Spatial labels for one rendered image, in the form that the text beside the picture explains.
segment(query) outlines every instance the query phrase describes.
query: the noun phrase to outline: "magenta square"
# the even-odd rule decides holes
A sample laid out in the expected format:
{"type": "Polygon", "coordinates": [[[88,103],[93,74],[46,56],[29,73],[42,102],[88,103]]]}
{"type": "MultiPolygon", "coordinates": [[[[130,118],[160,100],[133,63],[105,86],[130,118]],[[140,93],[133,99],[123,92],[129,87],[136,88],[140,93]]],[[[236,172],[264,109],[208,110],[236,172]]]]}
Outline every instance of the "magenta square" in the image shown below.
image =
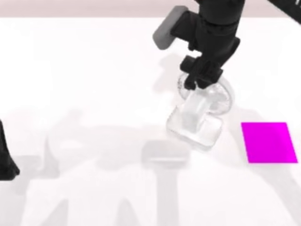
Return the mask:
{"type": "Polygon", "coordinates": [[[242,122],[249,163],[298,163],[285,122],[242,122]]]}

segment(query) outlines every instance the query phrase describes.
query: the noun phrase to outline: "pink rectangle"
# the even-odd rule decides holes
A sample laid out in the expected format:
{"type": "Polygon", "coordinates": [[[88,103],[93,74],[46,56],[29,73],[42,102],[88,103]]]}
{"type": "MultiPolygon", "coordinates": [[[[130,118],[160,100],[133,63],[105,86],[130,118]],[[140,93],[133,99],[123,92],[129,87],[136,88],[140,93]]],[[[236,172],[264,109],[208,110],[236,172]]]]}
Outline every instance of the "pink rectangle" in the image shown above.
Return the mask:
{"type": "Polygon", "coordinates": [[[249,163],[298,163],[285,122],[241,123],[249,163]]]}

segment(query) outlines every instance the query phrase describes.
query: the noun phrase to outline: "white table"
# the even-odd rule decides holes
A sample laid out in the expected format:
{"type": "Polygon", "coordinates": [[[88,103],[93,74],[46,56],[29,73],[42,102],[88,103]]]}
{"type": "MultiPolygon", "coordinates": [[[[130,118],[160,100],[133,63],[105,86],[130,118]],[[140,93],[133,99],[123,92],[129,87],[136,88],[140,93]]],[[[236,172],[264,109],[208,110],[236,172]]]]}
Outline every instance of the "white table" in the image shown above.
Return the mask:
{"type": "Polygon", "coordinates": [[[0,118],[22,173],[0,184],[0,225],[301,225],[300,165],[248,166],[239,133],[242,121],[286,121],[300,159],[299,25],[242,19],[224,66],[236,106],[212,151],[185,155],[164,126],[179,63],[197,53],[182,41],[156,49],[161,20],[0,20],[0,118]]]}

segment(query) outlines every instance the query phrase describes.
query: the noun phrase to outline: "gray object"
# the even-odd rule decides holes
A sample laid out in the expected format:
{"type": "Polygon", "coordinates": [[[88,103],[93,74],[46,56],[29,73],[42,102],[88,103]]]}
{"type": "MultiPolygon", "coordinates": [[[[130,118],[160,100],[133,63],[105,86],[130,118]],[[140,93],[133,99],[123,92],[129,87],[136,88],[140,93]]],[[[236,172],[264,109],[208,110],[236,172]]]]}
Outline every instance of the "gray object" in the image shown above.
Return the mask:
{"type": "Polygon", "coordinates": [[[153,40],[160,50],[169,48],[174,42],[175,37],[170,34],[170,31],[186,11],[188,11],[186,6],[175,6],[155,31],[153,34],[153,40]]]}

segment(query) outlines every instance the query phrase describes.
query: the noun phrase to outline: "black object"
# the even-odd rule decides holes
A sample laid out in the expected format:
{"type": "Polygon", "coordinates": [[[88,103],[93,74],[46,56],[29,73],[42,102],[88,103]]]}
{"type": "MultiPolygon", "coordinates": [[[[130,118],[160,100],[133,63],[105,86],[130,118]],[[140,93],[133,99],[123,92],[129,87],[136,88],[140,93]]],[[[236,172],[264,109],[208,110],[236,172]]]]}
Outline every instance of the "black object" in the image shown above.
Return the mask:
{"type": "Polygon", "coordinates": [[[0,120],[0,181],[13,180],[19,174],[20,169],[9,154],[3,124],[0,120]]]}
{"type": "Polygon", "coordinates": [[[199,4],[198,14],[177,6],[153,36],[159,49],[168,48],[179,38],[189,43],[190,51],[202,53],[197,58],[186,56],[180,65],[189,74],[184,85],[190,90],[196,86],[205,89],[221,77],[221,67],[240,44],[236,32],[245,4],[245,0],[195,1],[199,4]]]}
{"type": "Polygon", "coordinates": [[[301,0],[268,0],[282,12],[301,24],[301,0]]]}

